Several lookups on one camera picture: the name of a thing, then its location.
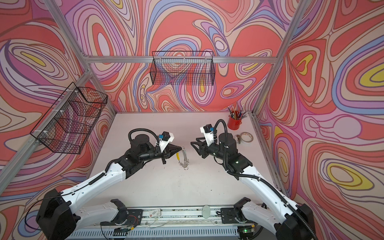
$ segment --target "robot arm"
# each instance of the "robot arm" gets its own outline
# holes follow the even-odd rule
[[[156,137],[156,146],[145,134],[132,139],[131,134],[136,131],[151,133]],[[132,176],[146,163],[161,158],[165,164],[166,159],[181,150],[181,147],[170,144],[174,137],[169,132],[157,136],[151,130],[140,128],[130,131],[128,137],[131,148],[110,161],[104,171],[61,192],[53,189],[45,194],[36,222],[48,240],[64,240],[76,229],[98,222],[123,224],[127,219],[127,208],[118,199],[99,206],[82,206],[110,186]]]
[[[222,122],[225,133],[219,135],[217,143],[217,125]],[[223,167],[230,175],[248,186],[269,207],[259,207],[250,199],[244,198],[235,204],[242,217],[258,223],[280,239],[316,239],[312,210],[305,204],[299,206],[295,201],[280,194],[253,166],[246,157],[240,154],[236,140],[227,133],[225,122],[220,119],[215,127],[208,124],[200,128],[204,137],[191,142],[192,147],[202,157],[209,155],[223,160]]]

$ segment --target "metal grille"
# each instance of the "metal grille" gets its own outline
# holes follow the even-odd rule
[[[80,154],[106,103],[106,94],[92,88],[76,87],[35,138],[52,152]]]
[[[153,85],[214,84],[215,65],[211,51],[154,51],[152,56],[150,75]]]
[[[236,226],[212,226],[212,227],[137,227],[127,233],[116,234],[113,228],[103,229],[105,236],[109,239],[121,238],[169,238],[169,237],[227,237],[238,236]],[[105,239],[100,228],[83,228],[74,231],[70,239]]]

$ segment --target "wire basket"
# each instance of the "wire basket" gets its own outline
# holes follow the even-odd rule
[[[214,84],[212,51],[153,51],[152,57],[149,73],[153,85]]]
[[[107,100],[108,96],[97,90],[76,87],[39,135],[32,133],[41,120],[31,135],[52,152],[80,154]]]

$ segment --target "red wire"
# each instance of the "red wire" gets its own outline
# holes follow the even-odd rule
[[[137,220],[137,225],[139,224],[139,220],[138,220],[138,218],[137,218],[136,216],[134,216],[134,215],[129,215],[129,217],[134,217],[134,218],[135,218],[135,221],[133,222],[133,225],[135,225],[136,220]]]

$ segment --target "metal keychain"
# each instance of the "metal keychain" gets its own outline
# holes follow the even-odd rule
[[[179,160],[179,164],[180,164],[180,166],[182,166],[184,168],[184,170],[188,170],[189,160],[187,158],[187,152],[185,151],[184,147],[181,147],[181,151],[183,152],[183,155],[184,155],[184,162],[181,163]]]

